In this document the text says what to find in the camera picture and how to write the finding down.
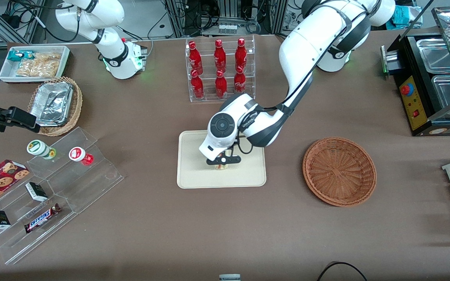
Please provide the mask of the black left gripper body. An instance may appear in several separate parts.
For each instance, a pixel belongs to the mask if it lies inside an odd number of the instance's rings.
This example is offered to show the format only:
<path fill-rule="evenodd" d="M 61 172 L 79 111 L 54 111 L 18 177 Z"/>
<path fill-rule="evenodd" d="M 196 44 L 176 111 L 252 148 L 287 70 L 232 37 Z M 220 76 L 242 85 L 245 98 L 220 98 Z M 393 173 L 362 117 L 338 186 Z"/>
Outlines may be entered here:
<path fill-rule="evenodd" d="M 208 165 L 227 165 L 227 164 L 239 164 L 241 157 L 239 155 L 228 156 L 225 153 L 220 153 L 214 160 L 206 160 Z"/>

